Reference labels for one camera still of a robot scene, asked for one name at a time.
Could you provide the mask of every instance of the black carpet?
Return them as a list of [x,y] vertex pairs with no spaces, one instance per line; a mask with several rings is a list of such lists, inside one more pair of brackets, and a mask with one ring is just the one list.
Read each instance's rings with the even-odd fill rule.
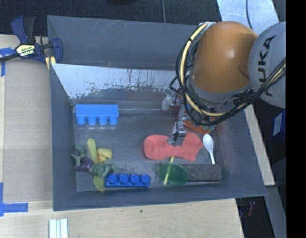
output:
[[[280,21],[286,21],[286,0],[272,0]],[[197,25],[220,21],[216,0],[0,0],[0,34],[12,34],[10,22],[19,16],[35,16],[35,36],[47,36],[47,15],[166,22]],[[281,109],[262,100],[254,103],[271,164],[285,157],[285,145],[271,140],[272,120]],[[286,184],[280,187],[286,209]],[[249,215],[249,202],[255,208]],[[273,238],[263,198],[237,199],[246,238]]]

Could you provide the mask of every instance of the black cable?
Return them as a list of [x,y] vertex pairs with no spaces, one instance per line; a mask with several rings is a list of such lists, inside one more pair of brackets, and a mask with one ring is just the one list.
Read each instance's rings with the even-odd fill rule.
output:
[[250,21],[250,17],[249,17],[249,0],[246,0],[246,14],[247,14],[247,19],[248,19],[248,24],[250,26],[250,28],[253,30],[253,27],[252,27],[252,24],[251,24],[251,21]]

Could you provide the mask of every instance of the orange object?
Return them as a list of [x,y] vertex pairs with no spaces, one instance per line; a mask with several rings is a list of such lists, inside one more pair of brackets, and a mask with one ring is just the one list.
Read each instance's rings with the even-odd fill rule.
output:
[[180,157],[195,161],[203,143],[193,132],[187,132],[182,146],[173,146],[167,143],[168,136],[151,135],[144,140],[144,154],[151,160],[163,160],[168,157]]
[[209,134],[211,131],[209,129],[204,129],[204,127],[202,126],[195,126],[193,125],[192,121],[183,121],[184,126],[186,126],[187,128],[190,128],[198,133],[202,133],[202,134]]

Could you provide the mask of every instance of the blue tape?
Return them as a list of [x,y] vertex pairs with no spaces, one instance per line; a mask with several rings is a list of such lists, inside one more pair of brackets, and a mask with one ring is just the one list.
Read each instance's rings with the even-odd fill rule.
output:
[[28,212],[29,203],[5,204],[2,202],[2,195],[3,195],[3,182],[0,183],[0,217],[2,217],[4,213]]
[[[12,48],[0,49],[0,55],[2,55],[2,57],[13,54],[16,54],[16,51]],[[4,75],[5,75],[5,62],[3,61],[1,64],[1,77],[3,77]]]

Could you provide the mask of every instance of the blue clamp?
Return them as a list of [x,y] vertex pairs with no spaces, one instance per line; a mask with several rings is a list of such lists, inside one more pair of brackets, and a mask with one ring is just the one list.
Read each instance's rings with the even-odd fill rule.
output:
[[112,126],[118,124],[119,109],[116,104],[77,104],[75,113],[78,126],[84,126],[86,120],[90,126],[96,125],[97,122],[99,125],[106,125],[108,122]]
[[0,217],[4,215],[4,213],[12,213],[12,212],[28,212],[29,203],[11,203],[5,204],[2,202],[3,195],[3,183],[0,183]]
[[[12,48],[0,49],[0,55],[2,55],[2,57],[13,54],[16,54],[16,51]],[[3,77],[4,75],[5,75],[5,62],[3,61],[1,65],[1,77]]]
[[105,186],[108,187],[149,187],[151,178],[149,175],[126,175],[110,174],[105,179]]
[[24,17],[18,16],[14,18],[11,22],[11,28],[13,34],[18,37],[20,41],[20,46],[24,44],[30,44],[30,46],[34,46],[33,55],[20,55],[21,59],[32,59],[39,61],[43,64],[46,64],[46,55],[44,55],[43,50],[45,48],[54,48],[54,57],[57,63],[60,63],[63,56],[63,49],[61,45],[61,41],[59,38],[52,39],[51,44],[40,46],[38,43],[35,43],[35,38],[33,36],[33,24],[35,21],[35,17]]

